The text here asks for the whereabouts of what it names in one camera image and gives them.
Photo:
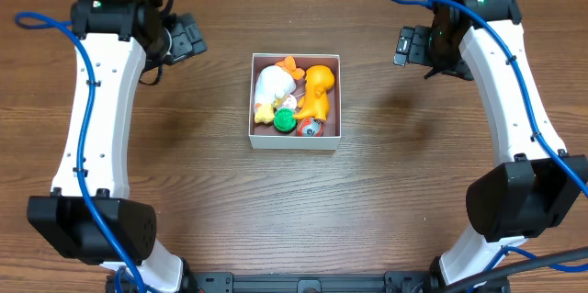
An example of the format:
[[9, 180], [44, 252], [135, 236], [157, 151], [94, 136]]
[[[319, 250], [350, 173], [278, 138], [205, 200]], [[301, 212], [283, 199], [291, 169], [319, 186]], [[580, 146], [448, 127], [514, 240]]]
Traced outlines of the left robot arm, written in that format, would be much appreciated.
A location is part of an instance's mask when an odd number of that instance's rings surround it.
[[56, 28], [74, 45], [76, 82], [61, 163], [49, 195], [28, 201], [29, 223], [63, 257], [113, 272], [114, 292], [196, 292], [187, 261], [157, 239], [152, 206], [130, 199], [128, 139], [144, 73], [205, 45], [173, 0], [77, 0], [67, 21], [21, 12], [26, 29]]

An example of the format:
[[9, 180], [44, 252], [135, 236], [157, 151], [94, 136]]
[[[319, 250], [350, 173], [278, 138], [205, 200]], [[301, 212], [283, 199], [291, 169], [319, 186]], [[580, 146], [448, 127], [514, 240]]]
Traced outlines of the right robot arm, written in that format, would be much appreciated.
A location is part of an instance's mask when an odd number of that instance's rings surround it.
[[587, 159], [570, 155], [543, 107], [515, 0], [391, 0], [431, 10], [433, 23], [401, 31], [394, 61], [474, 82], [492, 135], [494, 167], [466, 194], [467, 229], [432, 266], [432, 289], [494, 288], [498, 264], [561, 224], [587, 192]]

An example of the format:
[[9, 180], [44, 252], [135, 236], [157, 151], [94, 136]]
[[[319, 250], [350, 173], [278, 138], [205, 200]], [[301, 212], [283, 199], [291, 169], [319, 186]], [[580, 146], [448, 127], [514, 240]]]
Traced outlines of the white round rattle drum toy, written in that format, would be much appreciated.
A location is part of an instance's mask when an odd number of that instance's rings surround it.
[[299, 108], [299, 101], [303, 98], [303, 95], [294, 96], [294, 95], [287, 95], [285, 96], [284, 100], [281, 102], [277, 109], [287, 108], [293, 111], [297, 111]]

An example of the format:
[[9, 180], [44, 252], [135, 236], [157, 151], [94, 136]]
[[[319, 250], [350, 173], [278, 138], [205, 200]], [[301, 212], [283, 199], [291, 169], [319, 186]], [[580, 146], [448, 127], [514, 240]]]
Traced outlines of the green round cap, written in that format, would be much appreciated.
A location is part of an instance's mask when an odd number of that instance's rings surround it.
[[297, 120], [293, 118], [293, 109], [282, 107], [277, 110], [274, 117], [274, 127], [283, 133], [290, 133], [297, 127]]

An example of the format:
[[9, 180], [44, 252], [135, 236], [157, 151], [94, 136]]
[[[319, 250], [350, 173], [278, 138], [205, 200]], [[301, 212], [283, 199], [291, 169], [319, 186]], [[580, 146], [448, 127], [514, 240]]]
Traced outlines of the white plush duck toy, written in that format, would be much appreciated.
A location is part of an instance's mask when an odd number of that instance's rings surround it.
[[255, 83], [254, 122], [272, 123], [276, 104], [296, 89], [296, 82], [305, 75], [292, 56], [264, 68]]

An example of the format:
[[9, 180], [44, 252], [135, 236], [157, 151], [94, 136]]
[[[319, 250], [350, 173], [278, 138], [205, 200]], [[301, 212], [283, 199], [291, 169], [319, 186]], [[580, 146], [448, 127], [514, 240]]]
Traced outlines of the orange dinosaur toy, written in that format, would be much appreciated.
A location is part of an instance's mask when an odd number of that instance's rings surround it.
[[293, 118], [316, 118], [326, 121], [330, 111], [327, 93], [334, 87], [334, 73], [325, 65], [314, 65], [306, 71], [305, 81], [305, 94], [298, 104], [300, 111], [294, 114]]

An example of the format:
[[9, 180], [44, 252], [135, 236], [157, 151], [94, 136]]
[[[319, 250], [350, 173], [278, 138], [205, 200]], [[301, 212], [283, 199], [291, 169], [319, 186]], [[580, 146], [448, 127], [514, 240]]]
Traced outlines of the red ball toy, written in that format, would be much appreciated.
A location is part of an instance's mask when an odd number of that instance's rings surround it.
[[296, 135], [299, 137], [321, 137], [322, 134], [322, 122], [313, 117], [303, 118], [296, 128]]

